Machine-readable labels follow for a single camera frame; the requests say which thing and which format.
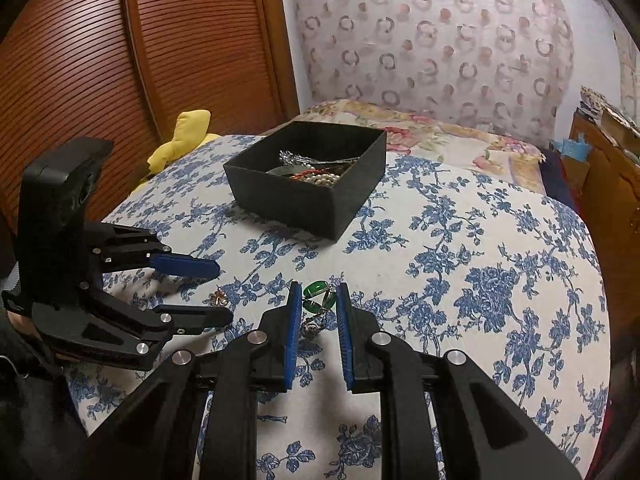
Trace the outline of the black jewelry box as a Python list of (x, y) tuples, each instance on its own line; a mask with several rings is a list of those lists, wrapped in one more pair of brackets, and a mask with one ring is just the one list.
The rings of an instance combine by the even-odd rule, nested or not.
[[(267, 174), (281, 165), (308, 170), (288, 178)], [(291, 122), (233, 156), (224, 172), (241, 208), (335, 242), (384, 176), (385, 165), (381, 129)]]

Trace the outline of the blue floral white quilt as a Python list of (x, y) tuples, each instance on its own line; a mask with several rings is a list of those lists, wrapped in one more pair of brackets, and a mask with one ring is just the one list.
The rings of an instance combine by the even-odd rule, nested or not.
[(104, 278), (108, 292), (140, 309), (224, 297), (229, 328), (169, 344), (202, 354), (256, 330), (292, 282), (346, 284), (356, 307), (416, 350), (464, 351), (578, 471), (589, 469), (608, 400), (610, 329), (597, 254), (572, 208), (390, 153), (385, 177), (331, 243), (235, 205), (224, 163), (248, 146), (247, 136), (225, 136), (198, 148), (108, 216), (176, 252), (215, 259), (220, 277), (114, 273)]

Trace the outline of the yellow pikachu plush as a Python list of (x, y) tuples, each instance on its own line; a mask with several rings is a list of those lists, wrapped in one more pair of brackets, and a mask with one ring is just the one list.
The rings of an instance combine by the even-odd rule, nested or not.
[(180, 113), (171, 140), (157, 148), (146, 161), (149, 175), (156, 176), (183, 156), (218, 139), (219, 134), (208, 132), (209, 122), (209, 110), (189, 110)]

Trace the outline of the floral cream bed blanket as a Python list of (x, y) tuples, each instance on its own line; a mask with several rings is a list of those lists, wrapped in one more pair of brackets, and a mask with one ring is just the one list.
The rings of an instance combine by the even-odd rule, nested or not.
[(391, 152), (478, 171), (539, 194), (546, 192), (539, 168), (546, 160), (544, 154), (535, 145), (510, 136), (346, 99), (315, 105), (296, 118), (381, 129)]

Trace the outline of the wooden sideboard cabinet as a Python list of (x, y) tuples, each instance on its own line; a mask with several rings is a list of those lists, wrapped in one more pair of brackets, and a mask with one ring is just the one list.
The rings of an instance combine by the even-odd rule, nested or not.
[(639, 167), (583, 114), (570, 136), (591, 151), (582, 210), (600, 262), (611, 330), (619, 335), (639, 316)]

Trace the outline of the dark blue bed sheet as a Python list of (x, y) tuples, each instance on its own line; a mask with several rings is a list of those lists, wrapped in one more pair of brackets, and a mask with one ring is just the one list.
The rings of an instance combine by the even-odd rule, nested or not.
[(562, 158), (558, 152), (541, 148), (544, 160), (538, 164), (542, 183), (546, 194), (564, 204), (575, 212), (579, 211), (576, 196), (567, 180)]

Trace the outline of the pale green jade bangle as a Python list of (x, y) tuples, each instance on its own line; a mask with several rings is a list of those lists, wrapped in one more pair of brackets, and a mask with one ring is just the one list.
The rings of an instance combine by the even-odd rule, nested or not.
[(292, 177), (295, 176), (296, 174), (301, 174), (303, 171), (308, 170), (308, 167), (306, 166), (300, 166), (300, 165), (281, 165), (281, 166), (277, 166), (276, 168), (272, 168), (270, 170), (267, 171), (267, 174), (272, 174), (273, 176), (277, 176), (277, 177)]

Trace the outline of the circle patterned lace curtain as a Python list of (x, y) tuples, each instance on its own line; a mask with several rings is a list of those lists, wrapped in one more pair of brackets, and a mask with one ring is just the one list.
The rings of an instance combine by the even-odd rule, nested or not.
[(548, 144), (573, 73), (562, 0), (293, 0), (310, 93)]

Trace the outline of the wooden louvered wardrobe door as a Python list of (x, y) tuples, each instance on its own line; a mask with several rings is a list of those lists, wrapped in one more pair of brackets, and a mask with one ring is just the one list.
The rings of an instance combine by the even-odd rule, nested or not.
[(111, 140), (88, 215), (130, 192), (186, 110), (219, 134), (297, 115), (282, 0), (1, 0), (1, 214), (26, 166), (78, 136)]

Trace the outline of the stack of books and papers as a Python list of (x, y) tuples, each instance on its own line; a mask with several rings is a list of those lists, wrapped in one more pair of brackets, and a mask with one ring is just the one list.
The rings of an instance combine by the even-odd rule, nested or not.
[(580, 88), (580, 110), (620, 146), (629, 151), (639, 148), (639, 129), (632, 119), (611, 105), (601, 93)]

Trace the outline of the small gold brooch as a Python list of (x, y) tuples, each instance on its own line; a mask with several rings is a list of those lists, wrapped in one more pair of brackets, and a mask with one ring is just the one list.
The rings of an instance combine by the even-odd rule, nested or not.
[(209, 303), (213, 307), (226, 308), (228, 307), (229, 299), (226, 293), (221, 288), (218, 288), (216, 292), (209, 295)]

